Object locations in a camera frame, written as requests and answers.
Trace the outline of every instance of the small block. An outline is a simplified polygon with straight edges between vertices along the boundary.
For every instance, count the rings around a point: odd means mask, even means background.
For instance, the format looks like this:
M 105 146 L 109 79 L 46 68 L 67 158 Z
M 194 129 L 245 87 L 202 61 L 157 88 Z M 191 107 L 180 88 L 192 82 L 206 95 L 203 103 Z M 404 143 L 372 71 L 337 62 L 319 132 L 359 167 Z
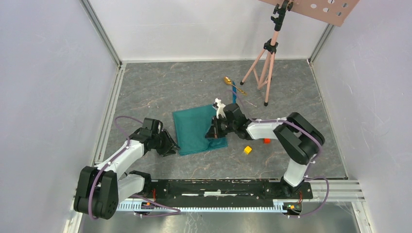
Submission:
M 247 146 L 244 151 L 246 154 L 249 154 L 252 151 L 252 148 L 250 148 L 250 146 Z

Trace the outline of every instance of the gray marble floor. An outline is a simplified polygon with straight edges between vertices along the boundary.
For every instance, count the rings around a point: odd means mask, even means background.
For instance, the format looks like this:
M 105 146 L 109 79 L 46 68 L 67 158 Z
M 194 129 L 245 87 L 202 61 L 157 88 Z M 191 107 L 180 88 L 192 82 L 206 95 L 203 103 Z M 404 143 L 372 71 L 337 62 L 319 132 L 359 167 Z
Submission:
M 252 62 L 127 64 L 115 116 L 159 119 L 176 138 L 172 112 L 211 104 L 216 97 L 231 103 L 232 96 L 227 92 L 231 87 L 224 84 L 223 76 L 230 77 L 239 86 Z M 258 63 L 257 70 L 260 72 L 262 67 L 263 61 Z M 299 112 L 325 136 L 324 154 L 312 166 L 311 176 L 345 176 L 316 83 L 305 60 L 276 61 L 267 107 L 263 106 L 265 90 L 257 90 L 254 76 L 239 87 L 248 94 L 243 98 L 246 109 L 242 111 L 251 117 L 270 119 Z M 140 127 L 128 119 L 121 119 L 119 123 L 127 133 Z M 289 157 L 279 142 L 246 141 L 235 134 L 228 135 L 227 139 L 227 148 L 186 156 L 160 157 L 150 151 L 129 170 L 150 173 L 155 179 L 278 178 L 286 171 Z M 112 125 L 105 158 L 124 141 L 124 136 Z M 253 149 L 249 155 L 243 152 L 246 146 Z

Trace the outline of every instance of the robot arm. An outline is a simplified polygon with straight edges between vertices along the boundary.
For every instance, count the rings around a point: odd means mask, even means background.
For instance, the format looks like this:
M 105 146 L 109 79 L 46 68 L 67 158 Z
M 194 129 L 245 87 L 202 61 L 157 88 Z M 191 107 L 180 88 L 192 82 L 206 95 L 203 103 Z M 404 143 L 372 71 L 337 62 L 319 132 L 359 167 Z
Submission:
M 95 187 L 92 200 L 92 213 L 96 217 L 109 219 L 114 214 L 120 201 L 125 200 L 135 193 L 148 193 L 145 185 L 151 182 L 150 174 L 131 171 L 126 178 L 121 179 L 121 175 L 136 160 L 141 158 L 151 149 L 155 149 L 158 154 L 167 156 L 175 154 L 179 146 L 171 138 L 163 123 L 159 120 L 145 118 L 141 128 L 137 129 L 129 136 L 130 144 L 127 141 L 106 161 L 96 167 L 86 166 L 82 169 L 77 184 L 76 196 L 74 200 L 74 210 L 77 212 L 88 213 L 88 202 L 91 187 L 97 173 L 106 164 L 108 166 L 102 172 Z M 113 157 L 120 154 L 115 161 L 110 162 Z
M 206 138 L 225 137 L 234 132 L 240 138 L 257 140 L 263 138 L 277 139 L 291 158 L 281 182 L 285 185 L 286 194 L 293 193 L 301 186 L 305 172 L 311 158 L 319 151 L 318 146 L 304 134 L 297 135 L 299 131 L 282 121 L 288 121 L 300 127 L 313 136 L 320 145 L 325 138 L 306 119 L 298 113 L 292 113 L 287 117 L 272 122 L 259 119 L 247 119 L 236 103 L 231 103 L 223 108 L 224 116 L 213 117 Z

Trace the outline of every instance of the teal cloth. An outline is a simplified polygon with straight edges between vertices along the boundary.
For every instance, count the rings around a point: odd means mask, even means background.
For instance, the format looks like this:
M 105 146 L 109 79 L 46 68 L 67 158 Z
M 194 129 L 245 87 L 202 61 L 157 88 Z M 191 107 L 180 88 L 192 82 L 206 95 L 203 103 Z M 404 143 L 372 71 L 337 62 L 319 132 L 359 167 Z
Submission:
M 188 155 L 227 147 L 226 138 L 205 138 L 216 110 L 212 105 L 173 112 L 179 154 Z

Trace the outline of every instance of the tripod stand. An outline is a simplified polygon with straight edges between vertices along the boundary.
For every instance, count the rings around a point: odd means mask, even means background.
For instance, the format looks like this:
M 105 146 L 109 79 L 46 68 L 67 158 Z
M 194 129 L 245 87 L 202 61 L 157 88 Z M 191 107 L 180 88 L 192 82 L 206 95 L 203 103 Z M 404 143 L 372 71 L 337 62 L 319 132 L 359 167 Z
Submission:
M 268 106 L 268 101 L 269 101 L 270 83 L 272 80 L 273 65 L 275 63 L 276 47 L 278 45 L 278 43 L 276 42 L 277 36 L 279 35 L 279 31 L 282 27 L 283 19 L 285 18 L 286 11 L 290 11 L 292 9 L 292 6 L 293 6 L 293 2 L 289 0 L 284 0 L 280 8 L 279 8 L 279 4 L 275 6 L 275 9 L 273 10 L 273 14 L 274 15 L 276 15 L 276 13 L 279 14 L 277 18 L 271 16 L 271 20 L 273 21 L 273 23 L 275 23 L 275 32 L 273 33 L 272 38 L 269 39 L 263 45 L 262 52 L 260 52 L 259 56 L 257 56 L 256 60 L 253 62 L 249 71 L 246 73 L 245 77 L 240 82 L 240 84 L 243 85 L 246 79 L 249 77 L 250 73 L 253 71 L 256 77 L 256 81 L 257 81 L 257 88 L 261 89 L 264 85 L 267 85 L 266 86 L 266 98 L 263 104 L 265 106 Z M 268 53 L 266 55 L 266 60 L 265 60 L 265 64 L 263 65 L 262 73 L 260 75 L 260 78 L 258 78 L 258 74 L 256 73 L 255 66 L 258 63 L 259 59 L 262 57 L 262 55 L 265 53 L 265 50 L 267 50 Z M 265 78 L 265 74 L 266 74 L 266 70 L 268 69 L 268 66 L 269 66 L 268 76 L 266 77 L 265 80 L 263 80 Z

